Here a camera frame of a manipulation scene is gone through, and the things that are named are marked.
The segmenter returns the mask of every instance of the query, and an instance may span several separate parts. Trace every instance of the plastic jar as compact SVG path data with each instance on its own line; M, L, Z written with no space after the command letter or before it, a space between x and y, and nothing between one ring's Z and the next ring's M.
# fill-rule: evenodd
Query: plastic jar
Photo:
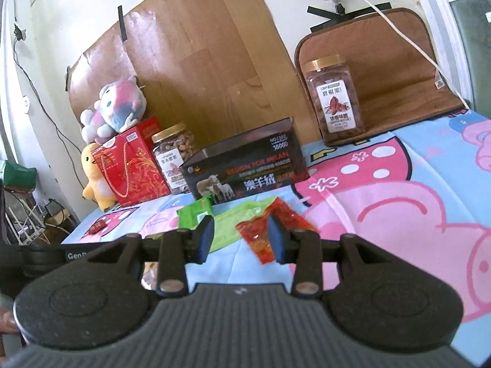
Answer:
M195 137L184 123L166 128L152 136L153 153L173 195L188 192L179 167L196 153Z
M326 145L365 132L350 69L341 55L305 63L302 72Z

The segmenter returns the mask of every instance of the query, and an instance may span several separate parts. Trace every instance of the bag handle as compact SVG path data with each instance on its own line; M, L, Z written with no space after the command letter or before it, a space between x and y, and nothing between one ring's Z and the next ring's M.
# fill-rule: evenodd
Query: bag handle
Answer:
M130 177L128 173L128 158L127 158L127 153L126 153L126 147L128 146L128 143L126 142L123 146L123 160L124 160L124 174L126 178L126 192L124 194L121 194L114 185L112 185L111 180L109 179L109 176L107 175L106 171L106 166L104 165L104 158L105 155L102 154L101 156L101 162L102 162L102 170L104 171L104 176L106 177L107 184L109 184L109 187L111 187L111 190L118 196L120 197L127 197L130 194Z

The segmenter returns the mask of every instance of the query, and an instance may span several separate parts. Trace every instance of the wood panel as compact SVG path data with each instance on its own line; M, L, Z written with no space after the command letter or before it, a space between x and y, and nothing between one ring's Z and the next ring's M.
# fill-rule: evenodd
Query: wood panel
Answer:
M387 12L390 20L435 60L424 22L414 12ZM330 55L346 58L366 132L347 144L457 109L448 87L435 86L435 69L378 15L372 14L306 36L295 53L296 67ZM305 93L308 94L303 80Z
M106 84L137 75L147 116L184 121L206 146L287 116L302 144L320 139L310 103L262 0L145 0L73 66L80 112Z

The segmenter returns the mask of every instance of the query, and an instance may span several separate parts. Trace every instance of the black box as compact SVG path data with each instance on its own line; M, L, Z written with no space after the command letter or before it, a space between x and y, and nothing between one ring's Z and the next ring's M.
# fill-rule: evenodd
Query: black box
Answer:
M214 203L308 178L292 117L203 148L181 165L181 172L195 198L213 195Z

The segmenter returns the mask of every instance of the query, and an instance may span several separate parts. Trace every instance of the yellow dinosaur plush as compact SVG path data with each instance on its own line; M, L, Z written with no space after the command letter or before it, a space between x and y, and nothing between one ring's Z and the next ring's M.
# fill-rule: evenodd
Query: yellow dinosaur plush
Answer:
M116 204L117 199L92 157L91 152L98 147L98 144L92 143L87 145L82 151L82 167L89 179L89 184L83 190L82 196L85 199L92 199L102 211L106 211Z

